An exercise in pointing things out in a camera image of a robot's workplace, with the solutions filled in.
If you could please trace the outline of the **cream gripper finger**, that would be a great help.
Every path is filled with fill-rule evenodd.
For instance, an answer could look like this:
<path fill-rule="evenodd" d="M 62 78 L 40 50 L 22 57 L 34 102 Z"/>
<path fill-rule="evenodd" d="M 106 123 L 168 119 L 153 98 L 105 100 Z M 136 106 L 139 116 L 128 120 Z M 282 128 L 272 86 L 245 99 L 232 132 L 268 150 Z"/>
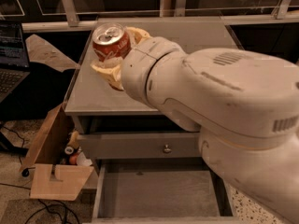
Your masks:
<path fill-rule="evenodd" d="M 113 89 L 123 91 L 121 84 L 121 65 L 123 62 L 122 57 L 115 57 L 103 62 L 93 60 L 91 68 L 100 75 Z"/>
<path fill-rule="evenodd" d="M 126 27 L 125 30 L 129 34 L 132 48 L 150 38 L 150 34 L 141 28 Z"/>

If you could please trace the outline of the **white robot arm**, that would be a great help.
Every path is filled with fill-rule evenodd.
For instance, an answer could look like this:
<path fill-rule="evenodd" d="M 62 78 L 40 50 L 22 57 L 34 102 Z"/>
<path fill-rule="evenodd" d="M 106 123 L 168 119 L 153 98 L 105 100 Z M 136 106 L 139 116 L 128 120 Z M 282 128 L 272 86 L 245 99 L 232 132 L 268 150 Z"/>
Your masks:
<path fill-rule="evenodd" d="M 186 53 L 117 23 L 93 32 L 92 67 L 111 86 L 199 135 L 208 167 L 299 224 L 299 67 L 240 49 Z"/>

